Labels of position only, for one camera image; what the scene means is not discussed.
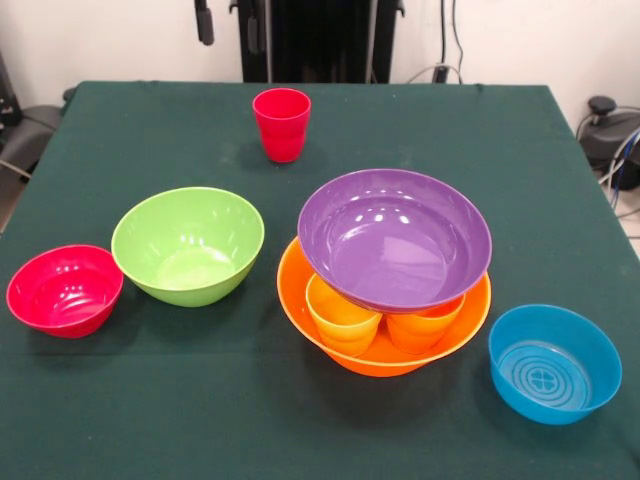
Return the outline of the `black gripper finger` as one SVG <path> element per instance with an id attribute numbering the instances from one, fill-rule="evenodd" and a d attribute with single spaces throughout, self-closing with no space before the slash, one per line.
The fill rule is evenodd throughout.
<path id="1" fill-rule="evenodd" d="M 214 43 L 214 27 L 212 13 L 206 0 L 195 0 L 194 9 L 199 41 L 205 46 Z"/>
<path id="2" fill-rule="evenodd" d="M 251 14 L 247 22 L 247 42 L 250 54 L 262 54 L 266 52 L 266 30 L 264 18 L 257 14 Z"/>

